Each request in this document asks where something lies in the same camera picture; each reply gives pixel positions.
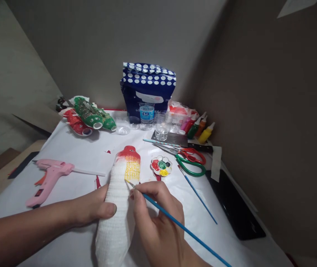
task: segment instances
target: yellow paint bottle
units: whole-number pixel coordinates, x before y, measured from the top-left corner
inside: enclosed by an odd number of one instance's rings
[[[204,144],[206,140],[209,138],[209,136],[211,135],[211,131],[214,128],[214,125],[215,125],[215,122],[213,122],[210,126],[208,126],[200,135],[200,137],[198,138],[198,142],[200,144]]]

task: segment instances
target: green scissor handle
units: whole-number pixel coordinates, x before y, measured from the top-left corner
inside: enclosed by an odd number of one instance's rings
[[[191,161],[189,161],[187,159],[184,159],[184,158],[178,156],[178,154],[175,156],[175,158],[176,158],[178,164],[182,167],[182,169],[184,169],[184,171],[186,173],[188,173],[189,175],[192,175],[194,177],[200,177],[200,176],[203,176],[206,173],[206,168],[203,165],[199,164],[199,163],[191,162]],[[190,164],[190,165],[194,165],[194,166],[199,167],[202,170],[202,172],[201,173],[195,173],[195,172],[190,171],[189,169],[186,168],[186,166],[183,164],[183,162],[187,163],[187,164]]]

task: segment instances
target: pink glue gun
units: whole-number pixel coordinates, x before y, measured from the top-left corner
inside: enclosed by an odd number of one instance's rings
[[[50,195],[50,192],[54,188],[57,180],[63,175],[69,175],[72,171],[99,176],[106,175],[98,172],[75,169],[73,164],[53,159],[40,159],[37,161],[33,160],[33,162],[35,162],[40,169],[44,169],[46,172],[45,175],[35,183],[35,185],[40,185],[39,190],[32,198],[25,202],[26,206],[30,208],[40,207],[40,205],[43,204]]]

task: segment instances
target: paint palette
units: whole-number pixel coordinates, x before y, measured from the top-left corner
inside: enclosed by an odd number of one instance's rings
[[[172,162],[164,156],[153,158],[150,167],[156,175],[161,177],[166,177],[172,172]]]

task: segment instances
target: wall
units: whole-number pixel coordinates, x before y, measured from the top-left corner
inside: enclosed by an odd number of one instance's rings
[[[236,0],[195,107],[286,252],[317,257],[317,4]]]
[[[45,136],[12,116],[11,108],[48,104],[60,95],[5,1],[0,1],[0,154],[9,147],[24,150]]]
[[[125,108],[122,63],[176,72],[176,100],[188,101],[195,67],[226,0],[7,0],[65,97]]]

